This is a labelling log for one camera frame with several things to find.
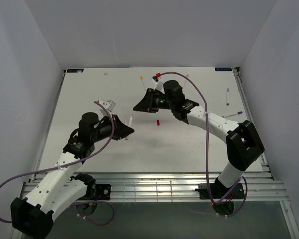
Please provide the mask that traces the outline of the red white marker body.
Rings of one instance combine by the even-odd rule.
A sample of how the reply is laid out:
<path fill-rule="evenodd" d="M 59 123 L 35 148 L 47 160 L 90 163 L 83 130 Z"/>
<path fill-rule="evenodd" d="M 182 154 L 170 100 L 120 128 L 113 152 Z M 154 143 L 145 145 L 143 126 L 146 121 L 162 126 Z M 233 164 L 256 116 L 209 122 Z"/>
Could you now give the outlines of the red white marker body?
<path fill-rule="evenodd" d="M 124 123 L 125 123 L 125 125 L 126 126 L 128 126 L 128 122 L 127 122 L 127 119 L 126 119 L 126 117 L 124 116 Z"/>

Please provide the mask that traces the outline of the orange capped white marker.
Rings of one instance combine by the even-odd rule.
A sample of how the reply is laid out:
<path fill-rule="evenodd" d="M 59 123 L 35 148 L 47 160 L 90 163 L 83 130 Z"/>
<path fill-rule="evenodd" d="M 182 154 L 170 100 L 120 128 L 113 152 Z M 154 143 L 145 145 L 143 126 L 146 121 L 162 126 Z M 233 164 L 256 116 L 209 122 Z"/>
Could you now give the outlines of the orange capped white marker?
<path fill-rule="evenodd" d="M 129 127 L 132 126 L 132 122 L 133 122 L 133 115 L 131 115 L 131 117 L 130 117 L 130 119 L 129 119 L 129 124 L 128 124 Z"/>

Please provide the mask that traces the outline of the yellow capped white marker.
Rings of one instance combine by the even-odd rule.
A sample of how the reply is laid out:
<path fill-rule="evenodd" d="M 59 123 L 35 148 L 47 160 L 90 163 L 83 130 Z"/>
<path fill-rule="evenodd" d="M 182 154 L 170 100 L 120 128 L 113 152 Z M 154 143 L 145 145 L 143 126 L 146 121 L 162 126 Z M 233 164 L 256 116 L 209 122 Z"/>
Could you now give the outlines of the yellow capped white marker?
<path fill-rule="evenodd" d="M 142 85 L 144 87 L 144 90 L 146 91 L 147 90 L 147 87 L 146 87 L 146 84 L 144 82 L 144 77 L 143 76 L 140 76 L 140 79 L 141 79 L 141 82 L 142 82 Z"/>

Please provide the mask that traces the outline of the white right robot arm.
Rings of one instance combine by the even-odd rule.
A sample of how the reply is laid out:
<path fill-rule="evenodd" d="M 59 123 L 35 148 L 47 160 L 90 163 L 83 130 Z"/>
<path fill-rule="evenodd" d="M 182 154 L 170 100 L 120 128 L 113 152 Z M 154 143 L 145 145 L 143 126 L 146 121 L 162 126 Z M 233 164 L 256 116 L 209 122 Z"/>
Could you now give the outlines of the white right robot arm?
<path fill-rule="evenodd" d="M 156 113 L 170 110 L 173 116 L 188 125 L 199 127 L 221 139 L 227 147 L 228 163 L 215 180 L 215 192 L 221 198 L 233 192 L 233 185 L 249 166 L 261 156 L 265 148 L 252 122 L 237 122 L 208 113 L 199 103 L 185 97 L 176 80 L 165 83 L 156 80 L 133 110 Z"/>

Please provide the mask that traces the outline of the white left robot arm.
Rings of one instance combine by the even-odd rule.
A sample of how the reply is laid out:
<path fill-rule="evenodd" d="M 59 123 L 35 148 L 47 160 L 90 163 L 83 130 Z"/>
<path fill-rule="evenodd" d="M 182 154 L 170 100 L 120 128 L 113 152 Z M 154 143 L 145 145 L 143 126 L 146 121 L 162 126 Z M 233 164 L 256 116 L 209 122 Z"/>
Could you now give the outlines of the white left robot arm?
<path fill-rule="evenodd" d="M 12 226 L 33 239 L 44 239 L 56 218 L 77 200 L 96 200 L 95 179 L 80 173 L 83 158 L 95 150 L 95 143 L 106 138 L 123 139 L 134 129 L 122 123 L 117 115 L 99 119 L 96 113 L 82 115 L 57 161 L 56 169 L 48 172 L 41 182 L 22 199 L 10 206 Z"/>

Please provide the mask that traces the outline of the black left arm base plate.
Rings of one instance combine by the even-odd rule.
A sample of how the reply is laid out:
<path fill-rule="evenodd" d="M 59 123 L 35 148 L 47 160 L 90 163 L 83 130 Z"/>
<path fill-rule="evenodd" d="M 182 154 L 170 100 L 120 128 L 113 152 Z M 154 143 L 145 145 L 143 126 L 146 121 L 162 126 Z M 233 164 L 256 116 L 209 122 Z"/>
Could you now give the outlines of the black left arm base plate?
<path fill-rule="evenodd" d="M 88 189 L 85 198 L 87 200 L 110 200 L 111 188 L 111 184 L 94 184 Z"/>

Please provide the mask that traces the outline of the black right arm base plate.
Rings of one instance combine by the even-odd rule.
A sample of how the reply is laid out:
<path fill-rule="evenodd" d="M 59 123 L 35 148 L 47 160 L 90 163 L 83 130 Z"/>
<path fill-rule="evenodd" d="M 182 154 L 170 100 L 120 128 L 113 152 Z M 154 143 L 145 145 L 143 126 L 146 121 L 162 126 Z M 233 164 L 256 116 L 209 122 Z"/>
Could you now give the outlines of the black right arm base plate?
<path fill-rule="evenodd" d="M 210 184 L 211 195 L 215 201 L 221 199 L 228 192 L 228 190 L 229 189 L 222 188 L 215 183 Z M 195 192 L 199 193 L 200 199 L 210 199 L 207 184 L 199 184 L 198 188 L 195 189 Z M 225 199 L 244 199 L 244 197 L 245 193 L 243 185 L 238 183 Z"/>

